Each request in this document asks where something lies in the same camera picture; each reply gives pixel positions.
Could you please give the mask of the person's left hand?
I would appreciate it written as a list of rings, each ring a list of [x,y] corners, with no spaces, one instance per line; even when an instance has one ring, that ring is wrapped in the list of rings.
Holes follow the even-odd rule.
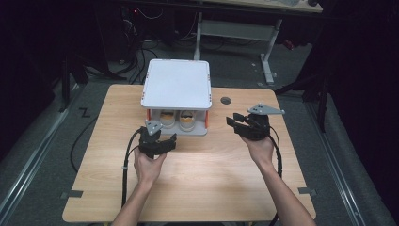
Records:
[[[149,158],[138,148],[134,150],[137,180],[140,185],[152,186],[158,179],[167,155],[160,154],[156,159]]]

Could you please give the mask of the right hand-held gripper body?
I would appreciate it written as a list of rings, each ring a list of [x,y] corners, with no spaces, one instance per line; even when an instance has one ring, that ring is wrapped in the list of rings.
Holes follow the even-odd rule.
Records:
[[[243,118],[246,123],[240,136],[249,140],[259,141],[270,135],[270,115],[283,115],[284,110],[257,104],[247,110],[248,115]]]

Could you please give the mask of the metal floor rail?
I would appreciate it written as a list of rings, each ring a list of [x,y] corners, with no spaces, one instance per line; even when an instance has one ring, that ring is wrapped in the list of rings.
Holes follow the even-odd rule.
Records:
[[[305,107],[307,112],[311,117],[311,121],[313,126],[315,127],[316,133],[321,140],[324,155],[327,160],[327,165],[330,169],[331,176],[335,182],[335,185],[340,194],[341,200],[343,201],[343,205],[348,213],[348,216],[351,219],[353,226],[366,226],[363,215],[359,210],[359,206],[354,197],[353,191],[345,176],[343,175],[342,169],[337,161],[337,158],[333,152],[332,146],[327,138],[325,132],[323,132],[317,121],[317,113],[313,104],[305,103]]]
[[[76,175],[73,151],[85,121],[78,102],[83,85],[72,87],[72,102],[61,112],[56,97],[22,134],[0,163],[0,226],[62,225],[67,199]]]

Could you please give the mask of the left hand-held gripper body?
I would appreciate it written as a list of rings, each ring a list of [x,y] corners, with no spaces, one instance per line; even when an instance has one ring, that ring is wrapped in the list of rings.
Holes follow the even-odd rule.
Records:
[[[159,121],[145,121],[145,125],[139,129],[139,150],[149,158],[162,154],[159,138],[162,124]]]

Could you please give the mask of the wooden desk with white legs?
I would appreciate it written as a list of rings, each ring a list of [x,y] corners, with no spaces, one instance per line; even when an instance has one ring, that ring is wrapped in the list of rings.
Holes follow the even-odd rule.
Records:
[[[299,13],[300,15],[321,14],[323,8],[318,0],[199,0],[199,5],[213,4],[215,7],[239,7],[243,9],[265,9],[276,12],[278,17],[272,20],[272,24],[261,24],[262,16],[258,22],[239,22],[238,19],[204,19],[202,13],[198,13],[196,49],[194,59],[201,58],[201,38],[214,36],[241,40],[266,41],[264,52],[260,54],[263,75],[267,85],[275,83],[276,76],[270,69],[269,58],[282,24],[283,13]]]

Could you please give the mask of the person's right hand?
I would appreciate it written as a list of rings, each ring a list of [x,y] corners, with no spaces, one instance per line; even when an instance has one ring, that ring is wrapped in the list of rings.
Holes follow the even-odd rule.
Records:
[[[273,166],[272,156],[274,145],[269,137],[253,141],[245,137],[241,139],[246,143],[250,157],[258,168],[266,169]]]

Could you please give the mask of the white two-tier shoe rack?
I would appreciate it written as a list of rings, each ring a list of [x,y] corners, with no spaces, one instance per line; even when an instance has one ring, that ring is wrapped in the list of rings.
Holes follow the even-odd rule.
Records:
[[[141,105],[147,110],[147,121],[160,122],[163,110],[175,112],[174,126],[165,128],[162,125],[163,135],[205,136],[208,132],[208,110],[212,106],[209,63],[202,60],[152,59]],[[179,117],[183,110],[196,112],[195,127],[190,132],[180,128]]]

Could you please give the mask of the black floor stand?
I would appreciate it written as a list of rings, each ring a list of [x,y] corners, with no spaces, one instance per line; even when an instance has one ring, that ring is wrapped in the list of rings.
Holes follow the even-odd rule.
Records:
[[[88,82],[84,63],[75,53],[68,53],[61,64],[61,112],[64,112],[71,102],[71,78],[77,85],[85,85]]]
[[[331,69],[328,62],[311,63],[307,60],[295,82],[280,89],[276,89],[275,94],[281,95],[290,90],[303,90],[302,100],[305,103],[318,103],[316,111],[316,124],[322,132],[325,132],[328,82],[330,76]]]

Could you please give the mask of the white sneaker with orange heel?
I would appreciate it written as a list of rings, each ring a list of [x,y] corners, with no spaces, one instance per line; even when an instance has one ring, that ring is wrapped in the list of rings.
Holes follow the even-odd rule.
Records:
[[[160,113],[160,122],[165,128],[171,128],[175,124],[175,112],[173,110],[163,110]]]
[[[190,132],[195,127],[196,112],[192,110],[183,110],[180,112],[180,128],[185,132]]]

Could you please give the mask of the grey tape strip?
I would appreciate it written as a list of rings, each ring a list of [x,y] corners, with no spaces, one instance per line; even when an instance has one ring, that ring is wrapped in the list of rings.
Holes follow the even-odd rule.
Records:
[[[69,191],[64,191],[60,195],[60,199],[68,199],[68,198],[81,198],[83,195],[82,190],[69,190]]]
[[[298,192],[300,194],[309,194],[311,197],[317,195],[317,191],[315,189],[309,188],[309,187],[299,187]]]

